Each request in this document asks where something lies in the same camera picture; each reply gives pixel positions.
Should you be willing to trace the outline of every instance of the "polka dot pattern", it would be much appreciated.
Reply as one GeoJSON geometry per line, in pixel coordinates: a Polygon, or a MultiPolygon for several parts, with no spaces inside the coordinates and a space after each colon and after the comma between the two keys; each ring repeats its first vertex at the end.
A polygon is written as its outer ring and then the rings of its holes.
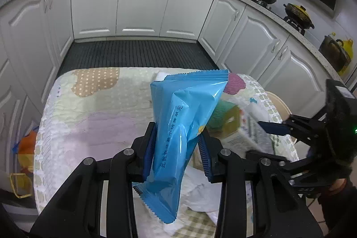
{"type": "Polygon", "coordinates": [[[77,76],[77,82],[73,85],[72,92],[79,97],[87,97],[101,89],[110,89],[117,83],[119,71],[119,68],[114,67],[74,70],[73,75],[77,76]]]}

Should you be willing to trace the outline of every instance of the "pan lid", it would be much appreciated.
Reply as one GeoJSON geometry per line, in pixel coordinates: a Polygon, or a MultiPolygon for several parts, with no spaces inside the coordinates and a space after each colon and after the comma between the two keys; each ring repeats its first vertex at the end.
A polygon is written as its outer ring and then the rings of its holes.
{"type": "Polygon", "coordinates": [[[295,6],[297,9],[301,10],[303,14],[305,14],[308,18],[310,18],[310,16],[306,12],[306,8],[304,8],[303,6],[297,6],[295,4],[293,4],[293,6],[295,6]]]}

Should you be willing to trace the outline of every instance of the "green item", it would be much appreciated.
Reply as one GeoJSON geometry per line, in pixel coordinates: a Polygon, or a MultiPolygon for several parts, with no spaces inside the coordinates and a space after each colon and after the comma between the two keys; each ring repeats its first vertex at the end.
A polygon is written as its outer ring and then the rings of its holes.
{"type": "Polygon", "coordinates": [[[222,131],[223,125],[226,121],[225,115],[234,106],[236,105],[232,102],[219,100],[211,118],[208,120],[207,128],[212,132],[222,131]]]}
{"type": "Polygon", "coordinates": [[[223,136],[227,137],[236,132],[240,126],[240,110],[237,105],[231,108],[225,115],[223,120],[223,136]]]}

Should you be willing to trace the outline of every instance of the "cabinet handle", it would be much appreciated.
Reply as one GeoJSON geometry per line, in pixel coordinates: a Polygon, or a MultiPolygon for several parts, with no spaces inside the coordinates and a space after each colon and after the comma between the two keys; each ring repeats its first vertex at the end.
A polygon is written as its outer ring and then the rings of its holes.
{"type": "Polygon", "coordinates": [[[49,0],[49,1],[50,1],[49,9],[51,9],[51,8],[52,8],[52,1],[53,1],[53,0],[49,0]]]}
{"type": "Polygon", "coordinates": [[[237,20],[237,16],[238,16],[238,14],[239,14],[239,10],[237,10],[237,11],[236,11],[236,13],[234,14],[234,21],[236,21],[236,20],[237,20]]]}
{"type": "Polygon", "coordinates": [[[47,12],[47,0],[44,0],[44,11],[47,12]]]}
{"type": "Polygon", "coordinates": [[[278,40],[278,41],[275,43],[273,49],[271,50],[272,53],[275,51],[276,46],[280,44],[280,41],[281,41],[281,40],[278,40]]]}
{"type": "Polygon", "coordinates": [[[283,57],[283,55],[285,54],[286,50],[288,49],[289,47],[286,47],[280,54],[279,56],[279,60],[281,60],[281,58],[283,57]]]}

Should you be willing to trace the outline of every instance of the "dark floor mat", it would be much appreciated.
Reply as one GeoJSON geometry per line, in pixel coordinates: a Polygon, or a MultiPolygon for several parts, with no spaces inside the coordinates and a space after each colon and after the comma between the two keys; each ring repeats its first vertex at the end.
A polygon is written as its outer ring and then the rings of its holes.
{"type": "Polygon", "coordinates": [[[57,74],[99,67],[218,69],[199,43],[181,41],[92,41],[73,43],[57,74]]]}

